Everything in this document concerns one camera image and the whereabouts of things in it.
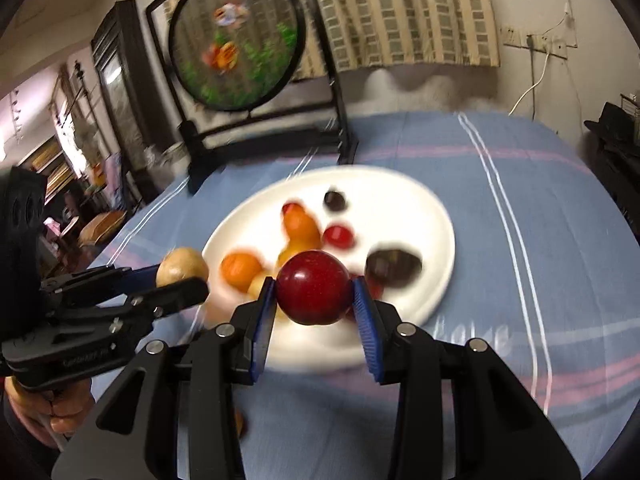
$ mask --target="checkered curtain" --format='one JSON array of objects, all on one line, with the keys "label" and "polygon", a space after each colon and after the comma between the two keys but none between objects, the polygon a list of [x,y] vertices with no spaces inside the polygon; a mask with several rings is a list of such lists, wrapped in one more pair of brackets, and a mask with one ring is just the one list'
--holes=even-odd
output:
[{"label": "checkered curtain", "polygon": [[[178,0],[164,11],[171,17]],[[319,0],[338,70],[418,62],[499,66],[490,0]],[[313,27],[296,78],[324,74]]]}]

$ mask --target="potato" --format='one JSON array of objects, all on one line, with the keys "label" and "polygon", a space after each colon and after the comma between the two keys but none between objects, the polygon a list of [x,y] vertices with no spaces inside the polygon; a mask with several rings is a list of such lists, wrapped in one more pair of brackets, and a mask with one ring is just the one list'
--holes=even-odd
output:
[{"label": "potato", "polygon": [[200,278],[205,282],[209,279],[209,266],[202,255],[190,247],[178,247],[164,257],[156,273],[156,286]]},{"label": "potato", "polygon": [[260,291],[262,290],[262,286],[264,285],[264,280],[269,276],[270,278],[275,278],[273,272],[260,272],[256,275],[254,279],[251,281],[251,285],[249,285],[249,289],[247,294],[252,300],[257,300],[260,296]]}]

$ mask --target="table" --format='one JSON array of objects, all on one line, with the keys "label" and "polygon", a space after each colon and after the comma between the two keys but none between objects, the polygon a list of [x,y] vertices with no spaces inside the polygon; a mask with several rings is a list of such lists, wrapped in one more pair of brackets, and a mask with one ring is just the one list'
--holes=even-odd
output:
[{"label": "table", "polygon": [[[589,472],[640,397],[640,248],[616,205],[567,145],[531,121],[412,112],[351,126],[360,138],[356,163],[420,180],[452,219],[456,263],[428,332],[457,343],[487,339]],[[95,264],[141,267],[177,246],[200,250],[254,192],[335,163],[311,155],[228,166],[193,197],[179,178]],[[189,309],[160,320],[146,340],[176,344],[193,319]],[[95,379],[97,396],[113,376]],[[236,391],[250,425],[241,444],[247,478],[386,478],[397,395],[364,367],[322,376],[267,371]]]}]

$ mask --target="red apple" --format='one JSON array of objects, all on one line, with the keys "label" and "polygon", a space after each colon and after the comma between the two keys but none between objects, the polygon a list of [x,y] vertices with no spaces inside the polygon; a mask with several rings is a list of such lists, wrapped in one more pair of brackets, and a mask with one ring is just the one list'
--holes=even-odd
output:
[{"label": "red apple", "polygon": [[304,251],[280,269],[276,298],[296,323],[329,325],[353,304],[353,284],[336,258],[323,251]]}]

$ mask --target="shelf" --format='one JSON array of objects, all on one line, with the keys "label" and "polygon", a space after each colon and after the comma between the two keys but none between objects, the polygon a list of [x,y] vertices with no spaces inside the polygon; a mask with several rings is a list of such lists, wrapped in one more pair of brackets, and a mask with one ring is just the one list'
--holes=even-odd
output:
[{"label": "shelf", "polygon": [[45,205],[47,205],[49,202],[51,202],[51,200],[53,200],[53,198],[58,194],[58,192],[65,187],[67,184],[69,184],[70,182],[72,182],[73,180],[76,179],[75,174],[71,173],[65,180],[63,180],[58,186],[56,186],[55,189],[51,190],[51,193],[49,193],[45,200],[44,203]]},{"label": "shelf", "polygon": [[38,144],[35,148],[33,148],[26,156],[22,158],[20,162],[18,162],[18,166],[23,165],[27,160],[29,160],[39,149],[41,149],[47,142],[50,142],[51,139],[56,139],[58,142],[58,138],[55,135],[50,136],[48,139],[43,140],[40,144]]},{"label": "shelf", "polygon": [[53,156],[53,158],[47,162],[43,167],[41,167],[37,173],[42,173],[44,170],[46,170],[49,166],[52,166],[53,163],[58,160],[61,156],[64,158],[65,153],[60,151],[59,153],[57,153],[56,155]]}]

